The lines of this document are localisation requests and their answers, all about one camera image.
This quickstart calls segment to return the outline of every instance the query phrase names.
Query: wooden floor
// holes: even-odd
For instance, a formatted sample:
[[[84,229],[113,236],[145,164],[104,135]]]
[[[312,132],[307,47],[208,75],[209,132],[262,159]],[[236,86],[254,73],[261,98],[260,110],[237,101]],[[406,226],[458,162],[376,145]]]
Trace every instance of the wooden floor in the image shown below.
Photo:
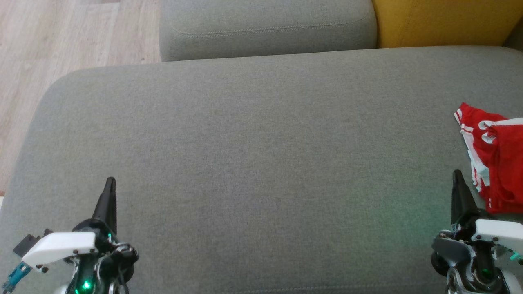
[[[159,0],[0,0],[0,196],[51,83],[88,67],[159,62],[159,11]]]

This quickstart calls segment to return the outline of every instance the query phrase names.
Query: gray fabric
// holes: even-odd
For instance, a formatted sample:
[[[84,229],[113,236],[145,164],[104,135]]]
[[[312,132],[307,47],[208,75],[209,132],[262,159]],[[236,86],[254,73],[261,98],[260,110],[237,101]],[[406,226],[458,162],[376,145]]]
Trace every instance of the gray fabric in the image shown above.
[[[521,93],[523,54],[499,47],[72,73],[42,99],[0,211],[2,275],[25,234],[70,230],[114,176],[119,236],[141,253],[132,293],[441,294],[431,240],[452,171],[471,177],[452,113],[519,117]]]
[[[523,51],[523,18],[508,37],[505,46]]]
[[[371,0],[162,0],[162,61],[376,47]]]

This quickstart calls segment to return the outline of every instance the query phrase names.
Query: white robot part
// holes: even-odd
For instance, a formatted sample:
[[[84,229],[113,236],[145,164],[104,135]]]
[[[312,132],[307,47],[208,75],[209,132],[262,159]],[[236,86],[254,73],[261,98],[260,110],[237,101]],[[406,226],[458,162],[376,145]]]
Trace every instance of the white robot part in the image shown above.
[[[22,257],[22,261],[40,270],[37,265],[46,265],[76,254],[97,252],[95,238],[94,232],[51,233],[40,239]]]
[[[511,221],[476,220],[476,234],[472,240],[493,241],[523,254],[523,224]]]

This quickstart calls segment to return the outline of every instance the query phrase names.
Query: gray sofa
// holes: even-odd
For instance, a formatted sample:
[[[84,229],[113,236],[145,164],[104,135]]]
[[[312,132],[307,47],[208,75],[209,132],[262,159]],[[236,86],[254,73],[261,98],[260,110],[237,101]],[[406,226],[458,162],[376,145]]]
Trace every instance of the gray sofa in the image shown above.
[[[177,2],[164,9],[174,11]],[[228,12],[252,14],[255,23],[264,9]],[[304,24],[326,22],[300,11],[295,19]],[[258,40],[215,36],[217,48],[211,39],[179,36],[165,13],[166,60],[365,49],[375,39],[375,25],[361,24],[367,39],[357,31],[345,43],[316,31],[274,31]],[[280,19],[266,27],[291,25]],[[191,21],[180,30],[243,25],[198,30]],[[351,34],[348,26],[325,29]],[[285,45],[291,35],[301,41],[296,47]],[[318,47],[302,46],[313,37]],[[259,48],[273,38],[274,51]],[[0,268],[7,275],[18,264],[11,250],[27,233],[68,231],[90,217],[113,176],[118,235],[141,254],[131,293],[443,293],[430,245],[449,227],[452,171],[471,178],[452,113],[466,101],[518,117],[521,93],[523,54],[502,47],[189,60],[69,74],[43,97],[19,156],[0,211]],[[15,293],[52,293],[70,275],[56,263],[45,275],[31,273]]]

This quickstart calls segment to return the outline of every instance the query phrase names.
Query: blue connector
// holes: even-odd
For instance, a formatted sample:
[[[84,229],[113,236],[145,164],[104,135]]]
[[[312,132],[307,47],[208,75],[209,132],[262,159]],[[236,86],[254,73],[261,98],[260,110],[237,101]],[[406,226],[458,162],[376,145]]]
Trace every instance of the blue connector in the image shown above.
[[[32,268],[28,264],[24,262],[20,263],[9,275],[8,281],[2,285],[2,289],[4,289],[5,292],[13,293],[16,285],[27,276],[31,270]]]

